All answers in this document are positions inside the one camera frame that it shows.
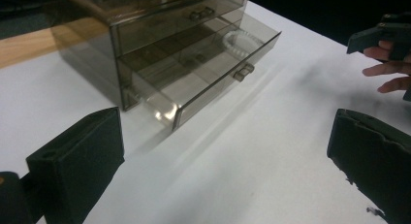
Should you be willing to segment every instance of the open drawer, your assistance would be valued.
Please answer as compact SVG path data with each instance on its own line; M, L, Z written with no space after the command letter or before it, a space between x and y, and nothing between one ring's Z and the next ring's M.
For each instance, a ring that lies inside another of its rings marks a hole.
M175 130L252 73L279 34L238 11L124 54L117 61L123 103L146 103Z

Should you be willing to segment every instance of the black floor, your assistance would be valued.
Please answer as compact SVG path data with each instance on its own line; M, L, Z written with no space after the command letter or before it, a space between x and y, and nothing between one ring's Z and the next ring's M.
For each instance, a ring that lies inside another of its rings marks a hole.
M411 0L251 0L343 45L383 14L411 11Z

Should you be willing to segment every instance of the white tabletop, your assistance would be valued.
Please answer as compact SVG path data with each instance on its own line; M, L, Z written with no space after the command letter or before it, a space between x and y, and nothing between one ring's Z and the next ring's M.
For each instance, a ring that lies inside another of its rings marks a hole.
M362 75L377 61L253 3L246 12L283 32L275 48L162 142L139 109L123 112L126 162L85 223L385 223L326 150L338 108L410 133L411 104L376 92L389 77ZM25 157L112 106L57 52L1 69L0 170L25 175Z

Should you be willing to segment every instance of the table surface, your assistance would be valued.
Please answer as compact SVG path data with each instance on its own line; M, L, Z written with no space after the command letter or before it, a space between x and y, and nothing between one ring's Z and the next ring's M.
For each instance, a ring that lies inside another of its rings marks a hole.
M409 133L403 92L382 95L378 62L251 2L246 12L282 31L256 71L172 135L151 142L139 108L121 114L125 159L85 223L385 223L326 155L339 108ZM89 113L113 104L58 52L0 69L0 170Z

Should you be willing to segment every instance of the wooden surface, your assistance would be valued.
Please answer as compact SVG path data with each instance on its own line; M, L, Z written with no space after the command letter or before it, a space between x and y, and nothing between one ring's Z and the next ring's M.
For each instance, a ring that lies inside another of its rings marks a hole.
M0 40L0 69L55 50L49 28Z

